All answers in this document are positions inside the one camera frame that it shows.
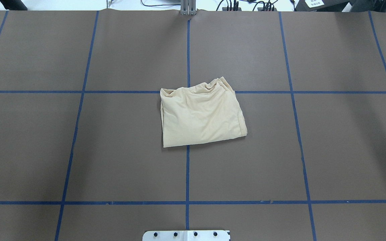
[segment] sticker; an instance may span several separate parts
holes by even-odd
[[[323,0],[305,0],[305,3],[310,8],[324,5]]]

